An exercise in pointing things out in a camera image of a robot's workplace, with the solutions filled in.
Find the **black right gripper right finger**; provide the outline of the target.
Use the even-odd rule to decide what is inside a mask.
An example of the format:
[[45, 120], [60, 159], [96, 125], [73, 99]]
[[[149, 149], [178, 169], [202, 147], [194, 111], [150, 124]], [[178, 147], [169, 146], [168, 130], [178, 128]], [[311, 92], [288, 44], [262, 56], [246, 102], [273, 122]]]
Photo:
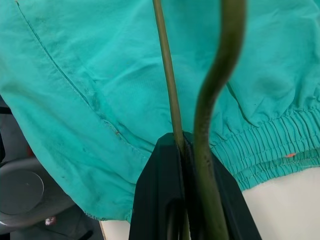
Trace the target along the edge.
[[[190, 237], [192, 240], [203, 240], [205, 238], [205, 218], [196, 183], [193, 135], [184, 132], [183, 137], [185, 142], [185, 159], [183, 160], [184, 196], [188, 212]], [[229, 239], [260, 240], [261, 235], [237, 181], [214, 154], [211, 156]]]

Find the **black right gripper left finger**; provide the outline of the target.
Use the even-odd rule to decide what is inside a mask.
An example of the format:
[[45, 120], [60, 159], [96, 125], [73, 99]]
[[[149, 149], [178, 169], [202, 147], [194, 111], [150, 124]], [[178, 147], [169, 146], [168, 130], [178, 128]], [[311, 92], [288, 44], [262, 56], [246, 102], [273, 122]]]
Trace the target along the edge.
[[157, 140], [136, 182], [129, 239], [183, 238], [186, 204], [182, 159], [173, 133]]

